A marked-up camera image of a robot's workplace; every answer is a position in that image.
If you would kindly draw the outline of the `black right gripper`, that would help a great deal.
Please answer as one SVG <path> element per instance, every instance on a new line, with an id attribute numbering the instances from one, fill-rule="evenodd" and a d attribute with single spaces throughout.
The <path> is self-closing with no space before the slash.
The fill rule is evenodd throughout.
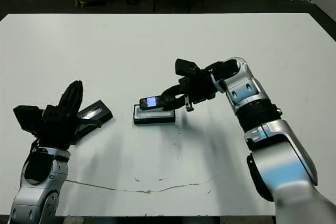
<path id="1" fill-rule="evenodd" d="M 210 73 L 199 73 L 190 77 L 182 77 L 179 84 L 164 90 L 161 96 L 176 97 L 184 95 L 184 97 L 169 100 L 163 107 L 163 111 L 176 110 L 186 106 L 187 111 L 193 111 L 193 104 L 211 100 L 215 98 L 217 88 L 213 84 Z"/>

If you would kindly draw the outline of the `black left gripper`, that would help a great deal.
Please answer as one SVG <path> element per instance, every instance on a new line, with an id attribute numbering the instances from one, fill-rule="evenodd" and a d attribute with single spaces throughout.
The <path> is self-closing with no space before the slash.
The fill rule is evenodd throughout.
<path id="1" fill-rule="evenodd" d="M 72 82 L 62 94 L 59 105 L 48 105 L 42 116 L 42 126 L 38 131 L 38 145 L 67 150 L 77 140 L 81 125 L 100 128 L 102 122 L 78 117 L 82 104 L 83 85 L 81 80 Z"/>

